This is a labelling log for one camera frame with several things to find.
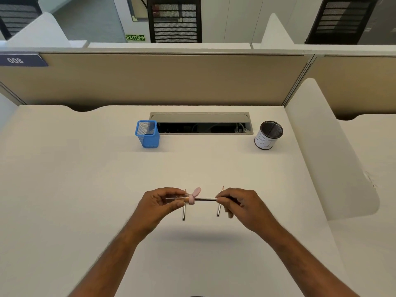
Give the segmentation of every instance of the forearm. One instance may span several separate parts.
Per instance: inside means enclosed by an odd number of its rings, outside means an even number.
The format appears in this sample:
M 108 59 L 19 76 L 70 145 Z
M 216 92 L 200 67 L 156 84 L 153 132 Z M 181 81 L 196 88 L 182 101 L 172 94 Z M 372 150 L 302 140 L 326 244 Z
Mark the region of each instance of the forearm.
M 113 297 L 140 240 L 129 220 L 69 297 Z
M 305 297 L 358 296 L 284 228 L 281 228 L 276 236 L 267 238 L 267 242 L 282 260 Z

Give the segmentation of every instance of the finger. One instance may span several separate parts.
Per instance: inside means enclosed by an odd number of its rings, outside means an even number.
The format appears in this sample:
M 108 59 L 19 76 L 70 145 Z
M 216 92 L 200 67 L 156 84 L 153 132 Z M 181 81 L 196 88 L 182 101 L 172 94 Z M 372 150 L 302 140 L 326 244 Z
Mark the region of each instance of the finger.
M 153 190 L 152 193 L 153 195 L 158 195 L 163 198 L 166 195 L 183 195 L 186 191 L 178 188 L 160 188 Z
M 245 195 L 246 195 L 246 190 L 228 188 L 224 191 L 221 191 L 219 194 L 217 194 L 216 198 L 218 198 L 218 197 L 233 197 L 233 198 L 237 199 L 238 202 L 242 203 Z
M 244 212 L 242 207 L 240 207 L 238 204 L 236 204 L 234 201 L 232 201 L 231 199 L 229 199 L 227 197 L 218 197 L 216 202 L 223 205 L 224 208 L 227 208 L 229 210 L 229 212 L 236 215 L 237 217 L 239 215 L 242 215 Z
M 178 208 L 181 208 L 184 206 L 184 202 L 181 200 L 174 200 L 171 203 L 168 203 L 166 205 L 162 205 L 161 209 L 164 213 L 163 216 L 166 216 L 168 214 L 170 214 L 172 211 L 177 210 Z

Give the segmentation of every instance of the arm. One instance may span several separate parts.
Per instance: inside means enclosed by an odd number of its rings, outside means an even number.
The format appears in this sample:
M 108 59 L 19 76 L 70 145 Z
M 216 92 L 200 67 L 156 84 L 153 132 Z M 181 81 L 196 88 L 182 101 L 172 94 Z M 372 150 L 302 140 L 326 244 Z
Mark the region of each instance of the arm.
M 235 215 L 272 247 L 305 297 L 358 297 L 279 224 L 255 191 L 226 189 L 217 195 L 217 202 L 230 218 Z
M 113 297 L 121 283 L 137 245 L 159 222 L 184 202 L 162 201 L 166 195 L 185 194 L 181 189 L 163 188 L 146 192 L 131 218 L 108 245 L 100 258 L 70 293 L 69 297 Z

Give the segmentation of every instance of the gray floor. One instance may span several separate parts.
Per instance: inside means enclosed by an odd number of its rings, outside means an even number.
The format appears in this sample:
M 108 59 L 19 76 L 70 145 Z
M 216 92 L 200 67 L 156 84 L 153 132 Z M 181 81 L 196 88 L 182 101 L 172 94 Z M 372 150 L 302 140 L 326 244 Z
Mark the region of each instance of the gray floor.
M 53 15 L 69 40 L 126 42 L 113 0 L 72 0 Z

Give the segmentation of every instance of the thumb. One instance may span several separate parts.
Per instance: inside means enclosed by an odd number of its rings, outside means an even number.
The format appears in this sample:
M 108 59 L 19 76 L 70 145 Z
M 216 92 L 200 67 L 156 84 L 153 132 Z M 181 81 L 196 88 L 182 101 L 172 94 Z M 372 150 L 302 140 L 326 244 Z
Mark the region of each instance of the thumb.
M 240 207 L 238 204 L 236 204 L 234 201 L 232 201 L 230 198 L 227 197 L 217 197 L 216 200 L 217 203 L 220 203 L 223 205 L 226 209 L 230 210 L 231 213 L 238 216 L 242 215 L 243 209 Z
M 184 202 L 182 200 L 174 200 L 171 203 L 162 205 L 164 216 L 170 214 L 172 211 L 177 210 L 184 206 Z

